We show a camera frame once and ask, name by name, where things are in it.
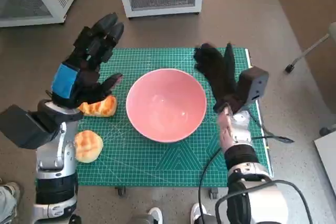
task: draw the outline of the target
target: white panel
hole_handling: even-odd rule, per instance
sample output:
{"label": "white panel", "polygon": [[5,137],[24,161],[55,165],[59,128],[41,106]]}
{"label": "white panel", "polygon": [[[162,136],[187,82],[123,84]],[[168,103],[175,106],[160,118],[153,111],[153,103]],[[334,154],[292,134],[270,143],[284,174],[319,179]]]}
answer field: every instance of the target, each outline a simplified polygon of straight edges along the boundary
{"label": "white panel", "polygon": [[332,189],[336,193],[336,131],[315,140],[315,145],[320,154],[325,171],[327,172]]}

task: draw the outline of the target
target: pink bowl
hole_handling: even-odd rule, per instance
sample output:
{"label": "pink bowl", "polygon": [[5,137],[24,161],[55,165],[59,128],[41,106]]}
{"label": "pink bowl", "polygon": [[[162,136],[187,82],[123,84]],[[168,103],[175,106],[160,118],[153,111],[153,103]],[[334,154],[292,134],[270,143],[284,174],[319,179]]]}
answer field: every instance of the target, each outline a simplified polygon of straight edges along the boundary
{"label": "pink bowl", "polygon": [[140,77],[126,99],[134,128],[145,137],[173,143],[191,135],[206,112],[205,92],[194,77],[177,69],[158,69]]}

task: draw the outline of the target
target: pastry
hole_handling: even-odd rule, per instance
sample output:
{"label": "pastry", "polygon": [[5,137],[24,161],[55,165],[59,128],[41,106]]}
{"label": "pastry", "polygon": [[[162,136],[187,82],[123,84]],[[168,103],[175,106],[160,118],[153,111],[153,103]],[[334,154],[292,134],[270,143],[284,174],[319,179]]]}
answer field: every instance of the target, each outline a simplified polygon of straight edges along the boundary
{"label": "pastry", "polygon": [[82,131],[75,136],[76,159],[82,163],[95,161],[103,149],[103,140],[93,131]]}
{"label": "pastry", "polygon": [[84,102],[79,106],[79,109],[87,116],[113,116],[115,114],[115,110],[117,109],[117,100],[114,96],[109,95],[101,102],[93,104]]}

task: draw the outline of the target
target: black cable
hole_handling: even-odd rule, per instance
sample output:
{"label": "black cable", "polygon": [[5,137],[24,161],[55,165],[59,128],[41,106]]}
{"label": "black cable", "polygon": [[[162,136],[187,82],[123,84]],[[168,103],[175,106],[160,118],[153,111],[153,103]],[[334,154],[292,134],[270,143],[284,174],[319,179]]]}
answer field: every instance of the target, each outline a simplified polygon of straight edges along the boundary
{"label": "black cable", "polygon": [[256,117],[251,113],[250,109],[247,109],[247,112],[249,113],[250,117],[252,118],[252,120],[257,124],[258,127],[260,127],[261,129],[263,129],[263,131],[268,134],[269,136],[267,137],[262,137],[262,138],[274,138],[282,143],[285,144],[291,144],[294,143],[294,140],[288,138],[288,137],[284,137],[284,136],[275,136],[272,132],[270,132],[268,129],[265,128],[264,125],[261,125],[259,120],[256,119]]}
{"label": "black cable", "polygon": [[204,213],[203,213],[203,208],[202,208],[202,201],[201,201],[201,186],[202,186],[202,182],[203,182],[203,178],[204,178],[204,175],[206,173],[206,171],[208,170],[210,164],[212,163],[212,161],[217,157],[217,155],[221,152],[222,148],[219,148],[215,154],[211,157],[211,159],[209,160],[209,162],[206,164],[204,170],[203,170],[203,173],[201,175],[201,179],[199,181],[199,187],[198,187],[198,204],[200,206],[200,211],[201,211],[201,218],[202,218],[202,222],[203,224],[205,224],[205,221],[204,221]]}
{"label": "black cable", "polygon": [[256,140],[256,139],[268,139],[268,138],[274,138],[274,139],[281,139],[283,140],[284,142],[283,143],[286,143],[286,144],[290,144],[290,143],[293,143],[291,141],[293,141],[292,139],[288,138],[288,137],[285,137],[285,136],[275,136],[275,135],[271,135],[271,136],[253,136],[251,137],[252,140]]}
{"label": "black cable", "polygon": [[244,190],[240,190],[240,191],[235,191],[233,193],[227,194],[224,197],[220,198],[216,202],[216,205],[215,205],[217,224],[222,224],[222,221],[220,219],[221,217],[219,215],[219,206],[221,205],[221,203],[223,203],[224,201],[230,199],[231,197],[234,197],[234,196],[237,196],[237,195],[241,195],[241,194],[252,193],[254,191],[261,190],[261,189],[264,189],[266,187],[270,187],[270,186],[272,186],[274,184],[285,184],[285,185],[291,186],[291,187],[293,187],[295,189],[295,191],[300,195],[301,200],[302,200],[302,202],[303,202],[303,204],[305,206],[309,223],[312,224],[313,220],[311,218],[310,210],[309,210],[307,201],[306,201],[303,193],[301,192],[301,190],[295,184],[293,184],[291,182],[288,182],[288,181],[285,181],[285,180],[281,180],[281,179],[269,181],[269,182],[266,182],[266,183],[264,183],[262,185],[254,186],[254,187],[251,187],[251,188],[248,188],[248,189],[244,189]]}

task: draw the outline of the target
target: robotic arm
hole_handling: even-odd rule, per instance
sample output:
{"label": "robotic arm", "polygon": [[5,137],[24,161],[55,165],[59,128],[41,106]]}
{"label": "robotic arm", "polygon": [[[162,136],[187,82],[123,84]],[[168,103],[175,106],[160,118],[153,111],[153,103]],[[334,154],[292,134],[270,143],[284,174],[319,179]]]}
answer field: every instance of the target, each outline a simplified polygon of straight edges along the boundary
{"label": "robotic arm", "polygon": [[[228,193],[271,181],[253,148],[246,111],[248,105],[263,96],[268,73],[252,67],[243,71],[236,83],[230,43],[224,56],[211,45],[203,44],[195,49],[194,59],[195,68],[208,80],[216,99],[214,111],[218,114],[219,138],[228,170]],[[273,185],[228,199],[227,216],[230,223],[287,223],[288,208],[282,193]]]}
{"label": "robotic arm", "polygon": [[104,100],[122,78],[116,73],[98,83],[100,64],[112,56],[124,30],[115,13],[84,27],[75,49],[62,62],[51,86],[51,100],[39,102],[37,111],[16,105],[0,114],[0,131],[21,148],[37,149],[36,201],[30,223],[81,223],[77,204],[75,135],[83,102]]}

